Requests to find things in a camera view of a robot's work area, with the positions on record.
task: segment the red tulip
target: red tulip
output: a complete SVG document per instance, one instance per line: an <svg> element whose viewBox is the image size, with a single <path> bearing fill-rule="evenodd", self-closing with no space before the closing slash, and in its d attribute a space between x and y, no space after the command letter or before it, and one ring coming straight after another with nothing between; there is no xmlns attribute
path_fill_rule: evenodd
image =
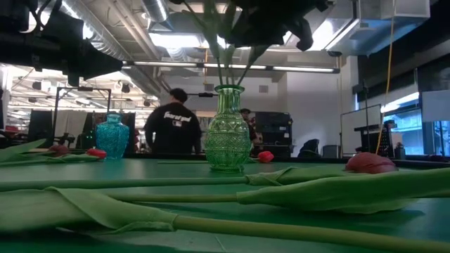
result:
<svg viewBox="0 0 450 253"><path fill-rule="evenodd" d="M378 174L398 171L398 168L389 158L364 152L350 158L345 165L345 170L354 173Z"/></svg>
<svg viewBox="0 0 450 253"><path fill-rule="evenodd" d="M270 163L272 159L274 158L274 154L272 154L270 151L263 151L260 154L258 154L258 160L262 163Z"/></svg>
<svg viewBox="0 0 450 253"><path fill-rule="evenodd" d="M54 154L51 155L53 157L60 157L60 156L67 155L68 153L70 153L69 148L64 145L52 145L49 148L49 151L55 152Z"/></svg>
<svg viewBox="0 0 450 253"><path fill-rule="evenodd" d="M90 148L86 151L86 154L91 155L91 156L97 156L100 159L105 159L106 158L106 152L103 150L98 150L95 148Z"/></svg>

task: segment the man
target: man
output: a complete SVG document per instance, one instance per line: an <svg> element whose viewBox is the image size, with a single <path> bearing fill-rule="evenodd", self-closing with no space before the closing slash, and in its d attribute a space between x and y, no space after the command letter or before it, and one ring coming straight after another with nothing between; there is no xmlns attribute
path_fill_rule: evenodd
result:
<svg viewBox="0 0 450 253"><path fill-rule="evenodd" d="M250 140L252 141L253 144L258 144L259 143L258 136L255 133L255 129L250 124L250 118L249 118L250 113L252 113L252 111L250 111L247 108L240 109L240 114L242 115L242 118L245 120L245 122L247 122L247 125L248 125L248 129L250 132Z"/></svg>
<svg viewBox="0 0 450 253"><path fill-rule="evenodd" d="M188 94L182 89L172 89L169 94L170 103L156 108L144 126L148 146L152 153L191 154L193 146L199 153L202 131L195 114L184 107Z"/></svg>

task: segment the green vase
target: green vase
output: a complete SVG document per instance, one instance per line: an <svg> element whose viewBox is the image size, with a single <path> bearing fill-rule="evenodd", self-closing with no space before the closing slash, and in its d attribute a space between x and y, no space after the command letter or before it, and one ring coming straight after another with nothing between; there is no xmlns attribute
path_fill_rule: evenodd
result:
<svg viewBox="0 0 450 253"><path fill-rule="evenodd" d="M207 131L206 159L213 171L240 172L252 147L248 125L239 112L240 93L244 88L238 85L221 85L215 90L219 94L219 104L217 115Z"/></svg>

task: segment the green table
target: green table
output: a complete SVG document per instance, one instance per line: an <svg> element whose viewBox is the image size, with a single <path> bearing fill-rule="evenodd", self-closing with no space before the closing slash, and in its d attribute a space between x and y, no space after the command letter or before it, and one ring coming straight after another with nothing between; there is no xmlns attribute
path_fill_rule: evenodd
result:
<svg viewBox="0 0 450 253"><path fill-rule="evenodd" d="M317 166L317 164L247 164L245 165L245 173L272 172L289 166L310 167ZM212 173L207 164L158 164L157 160L139 159L123 159L120 161L92 162L86 164L49 164L0 169L0 181L227 176L237 175ZM227 185L125 188L105 191L159 194L227 194L252 189L255 189L255 187ZM244 206L234 203L154 204L152 206L169 209L178 214L205 218L321 226L384 235L397 235L405 238L450 242L450 227L446 224L450 219L450 200L448 199L422 199L402 211L385 212L368 216L336 213L301 213L266 205ZM2 235L0 236L0 252L369 253L379 251L323 243L215 235L189 231L177 231L175 233L133 232L124 235L101 236L98 238L49 231L27 234L20 237Z"/></svg>

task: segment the short hair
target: short hair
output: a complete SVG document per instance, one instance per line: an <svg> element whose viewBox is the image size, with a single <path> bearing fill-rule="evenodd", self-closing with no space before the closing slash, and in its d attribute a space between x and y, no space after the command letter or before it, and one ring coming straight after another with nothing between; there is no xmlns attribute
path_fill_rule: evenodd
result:
<svg viewBox="0 0 450 253"><path fill-rule="evenodd" d="M252 113L252 111L251 111L250 109L247 109L247 108L242 108L242 109L240 109L239 112L240 112L241 114L243 114L243 113L248 113L248 114Z"/></svg>
<svg viewBox="0 0 450 253"><path fill-rule="evenodd" d="M188 94L180 88L172 89L169 94L182 103L188 100Z"/></svg>

